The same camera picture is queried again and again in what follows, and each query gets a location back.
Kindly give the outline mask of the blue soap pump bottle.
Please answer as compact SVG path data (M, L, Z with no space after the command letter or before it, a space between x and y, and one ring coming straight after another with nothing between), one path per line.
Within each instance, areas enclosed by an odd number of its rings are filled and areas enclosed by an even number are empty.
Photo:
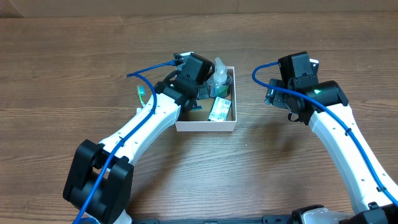
M215 58L215 72L207 80L208 92L210 98L226 98L231 92L233 78L228 73L226 65L219 57Z

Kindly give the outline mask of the white green soap pack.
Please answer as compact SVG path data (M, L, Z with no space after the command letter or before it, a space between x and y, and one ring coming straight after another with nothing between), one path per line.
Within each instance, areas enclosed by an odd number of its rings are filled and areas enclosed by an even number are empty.
M232 101L217 96L209 113L208 121L226 121Z

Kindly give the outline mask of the green white toothbrush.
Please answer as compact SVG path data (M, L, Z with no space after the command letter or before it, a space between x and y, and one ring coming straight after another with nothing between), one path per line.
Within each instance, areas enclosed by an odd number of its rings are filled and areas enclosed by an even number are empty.
M143 86L141 86L141 85L137 86L137 94L138 94L139 101L140 101L142 107L145 107L146 104L145 104L145 102L144 102L144 100L143 100L142 97L143 97L146 93L145 93L145 89L144 89Z

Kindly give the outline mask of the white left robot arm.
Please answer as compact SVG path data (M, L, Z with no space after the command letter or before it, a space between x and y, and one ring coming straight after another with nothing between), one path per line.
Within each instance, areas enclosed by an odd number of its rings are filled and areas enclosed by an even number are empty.
M193 52L166 62L175 70L153 85L141 71L130 73L150 88L145 107L114 134L99 143L84 140L76 149L63 198L79 210L74 223L131 223L126 214L134 167L154 140L190 111L200 86L215 64Z

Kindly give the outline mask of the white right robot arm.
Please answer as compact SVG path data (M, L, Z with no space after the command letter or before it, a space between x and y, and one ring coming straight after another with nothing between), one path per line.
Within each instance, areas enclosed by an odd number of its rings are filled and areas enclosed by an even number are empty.
M296 114L326 147L347 188L353 213L322 205L296 209L291 223L397 223L397 184L387 175L354 120L335 81L319 82L307 52L278 59L281 78L265 85L265 102Z

